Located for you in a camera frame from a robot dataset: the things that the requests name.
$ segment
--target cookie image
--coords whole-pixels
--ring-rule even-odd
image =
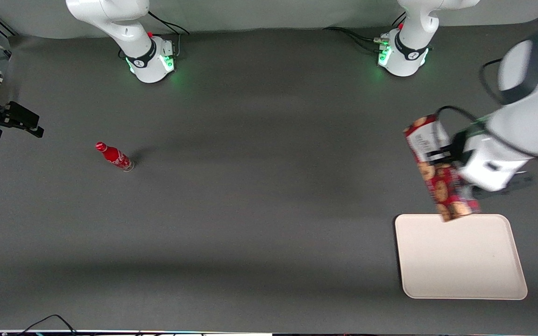
[[[435,199],[438,202],[443,202],[448,199],[448,186],[444,181],[437,181],[435,183]]]
[[[437,176],[440,178],[444,178],[446,176],[446,168],[450,168],[450,164],[447,163],[440,163],[435,165],[435,171],[437,172]]]
[[[448,210],[448,208],[446,208],[445,205],[436,204],[435,207],[437,208],[437,212],[439,212],[441,216],[443,217],[444,222],[451,221],[452,216],[450,215],[450,211]]]
[[[428,181],[435,176],[435,167],[431,166],[428,162],[419,162],[417,165],[418,170],[425,181]]]
[[[417,119],[417,121],[412,123],[412,125],[414,127],[419,127],[419,126],[422,126],[425,123],[425,121],[427,121],[427,117],[422,117],[421,119]]]
[[[457,215],[456,217],[466,216],[472,213],[470,208],[462,202],[452,202],[452,204],[450,204],[450,211]]]

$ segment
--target black band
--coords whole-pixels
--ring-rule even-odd
[[[156,53],[156,43],[151,39],[151,48],[149,51],[142,55],[141,57],[129,57],[126,55],[126,58],[130,63],[134,64],[137,68],[145,68],[150,60],[155,56]]]
[[[524,80],[512,89],[502,90],[502,104],[508,105],[529,96],[538,85],[538,32],[532,34],[524,41],[531,41],[529,63],[527,63]]]
[[[416,60],[425,52],[425,50],[427,50],[427,47],[421,49],[412,49],[406,47],[402,44],[402,41],[400,41],[400,32],[396,34],[394,42],[396,45],[396,49],[398,49],[402,54],[404,54],[406,60]]]

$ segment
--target bottle cap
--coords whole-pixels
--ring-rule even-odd
[[[107,150],[107,145],[105,145],[103,142],[100,142],[100,141],[97,142],[97,144],[94,145],[94,147],[100,152],[104,152]]]

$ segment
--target white wall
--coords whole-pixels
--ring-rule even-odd
[[[402,13],[396,0],[150,0],[151,11],[191,31],[387,26]],[[48,38],[105,36],[77,21],[65,0],[0,0],[0,17],[17,32]],[[538,18],[538,0],[481,0],[439,13],[442,25],[501,25]],[[147,30],[167,28],[144,17]]]

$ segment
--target red cookie box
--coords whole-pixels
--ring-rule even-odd
[[[417,119],[404,130],[404,135],[444,222],[479,213],[478,201],[470,196],[470,185],[458,175],[450,158],[441,151],[440,146],[449,145],[450,139],[436,115]]]

